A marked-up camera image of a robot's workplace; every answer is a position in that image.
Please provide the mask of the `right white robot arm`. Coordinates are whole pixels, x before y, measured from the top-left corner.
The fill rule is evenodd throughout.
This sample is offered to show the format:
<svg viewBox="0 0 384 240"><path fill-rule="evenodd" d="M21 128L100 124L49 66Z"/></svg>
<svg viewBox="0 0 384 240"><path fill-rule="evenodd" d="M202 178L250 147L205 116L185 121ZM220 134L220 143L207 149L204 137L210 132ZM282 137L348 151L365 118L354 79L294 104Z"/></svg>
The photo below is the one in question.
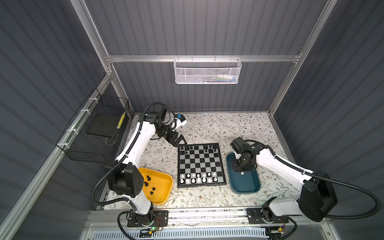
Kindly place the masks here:
<svg viewBox="0 0 384 240"><path fill-rule="evenodd" d="M299 194L292 197L272 197L261 209L266 223L273 223L282 216L306 216L320 222L338 203L328 174L304 169L276 155L271 146L241 137L231 142L235 153L236 172L249 172L257 167L266 168L290 183Z"/></svg>

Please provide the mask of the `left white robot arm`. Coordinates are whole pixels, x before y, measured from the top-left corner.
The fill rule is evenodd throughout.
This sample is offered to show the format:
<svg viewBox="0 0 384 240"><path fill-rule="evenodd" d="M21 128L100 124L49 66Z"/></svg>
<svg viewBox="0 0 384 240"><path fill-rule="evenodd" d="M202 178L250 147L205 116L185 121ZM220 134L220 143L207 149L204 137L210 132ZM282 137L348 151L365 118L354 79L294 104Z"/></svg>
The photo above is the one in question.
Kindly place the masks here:
<svg viewBox="0 0 384 240"><path fill-rule="evenodd" d="M144 177L138 169L144 150L153 135L164 138L174 147L185 140L176 131L187 123L185 116L175 115L168 125L163 123L164 117L161 111L141 115L134 135L116 158L117 163L121 162L120 166L107 176L110 190L131 205L133 219L143 225L151 224L155 217L153 204L143 190Z"/></svg>

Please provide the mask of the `teal plastic tray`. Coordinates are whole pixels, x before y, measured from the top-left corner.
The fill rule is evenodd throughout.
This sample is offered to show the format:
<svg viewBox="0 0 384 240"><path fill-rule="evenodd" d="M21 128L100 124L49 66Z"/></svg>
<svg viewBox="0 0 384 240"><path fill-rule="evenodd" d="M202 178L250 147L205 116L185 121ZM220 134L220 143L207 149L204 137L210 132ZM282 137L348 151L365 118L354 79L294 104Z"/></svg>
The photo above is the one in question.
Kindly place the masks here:
<svg viewBox="0 0 384 240"><path fill-rule="evenodd" d="M261 182L256 169L248 172L235 172L233 161L236 160L235 154L227 155L227 168L231 189L234 193L245 195L257 193L261 189Z"/></svg>

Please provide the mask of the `black white chessboard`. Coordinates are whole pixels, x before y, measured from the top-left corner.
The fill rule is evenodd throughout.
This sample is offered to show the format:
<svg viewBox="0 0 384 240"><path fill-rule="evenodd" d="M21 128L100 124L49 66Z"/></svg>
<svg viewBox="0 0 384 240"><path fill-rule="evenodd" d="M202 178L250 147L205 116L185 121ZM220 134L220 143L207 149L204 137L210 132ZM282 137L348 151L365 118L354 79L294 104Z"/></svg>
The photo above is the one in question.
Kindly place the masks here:
<svg viewBox="0 0 384 240"><path fill-rule="evenodd" d="M218 143L178 147L178 188L227 184Z"/></svg>

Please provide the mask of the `yellow plastic tray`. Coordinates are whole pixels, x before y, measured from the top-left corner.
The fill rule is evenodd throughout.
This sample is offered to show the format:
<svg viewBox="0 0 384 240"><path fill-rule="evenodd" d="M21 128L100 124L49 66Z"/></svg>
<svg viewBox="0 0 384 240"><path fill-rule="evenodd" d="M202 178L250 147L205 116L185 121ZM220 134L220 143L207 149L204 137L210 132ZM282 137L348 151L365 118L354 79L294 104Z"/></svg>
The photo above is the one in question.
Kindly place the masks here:
<svg viewBox="0 0 384 240"><path fill-rule="evenodd" d="M159 171L139 168L144 178L143 191L154 205L163 205L169 198L174 180L171 175Z"/></svg>

